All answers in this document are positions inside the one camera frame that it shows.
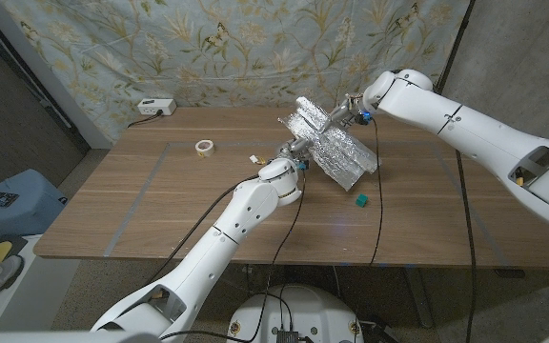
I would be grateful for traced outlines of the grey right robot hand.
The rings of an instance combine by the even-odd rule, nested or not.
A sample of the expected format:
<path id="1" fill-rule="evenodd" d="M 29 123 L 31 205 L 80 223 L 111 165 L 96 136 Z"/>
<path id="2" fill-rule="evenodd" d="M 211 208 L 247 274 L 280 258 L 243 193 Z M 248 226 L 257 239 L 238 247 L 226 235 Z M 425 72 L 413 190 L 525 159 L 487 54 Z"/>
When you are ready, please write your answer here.
<path id="1" fill-rule="evenodd" d="M 327 114 L 327 119 L 317 132 L 324 133 L 334 124 L 349 128 L 353 124 L 368 125 L 369 121 L 362 108 L 362 95 L 346 94 L 346 98 Z"/>

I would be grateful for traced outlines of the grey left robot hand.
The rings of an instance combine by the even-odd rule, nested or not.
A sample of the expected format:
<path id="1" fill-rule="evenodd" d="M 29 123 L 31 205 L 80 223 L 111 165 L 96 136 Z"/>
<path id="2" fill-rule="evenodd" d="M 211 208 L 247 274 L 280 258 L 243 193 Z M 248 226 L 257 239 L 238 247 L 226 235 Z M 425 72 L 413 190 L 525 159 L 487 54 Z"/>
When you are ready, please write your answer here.
<path id="1" fill-rule="evenodd" d="M 276 157 L 293 160 L 296 164 L 307 164 L 311 158 L 310 147 L 311 143 L 305 138 L 291 139 L 278 148 Z"/>

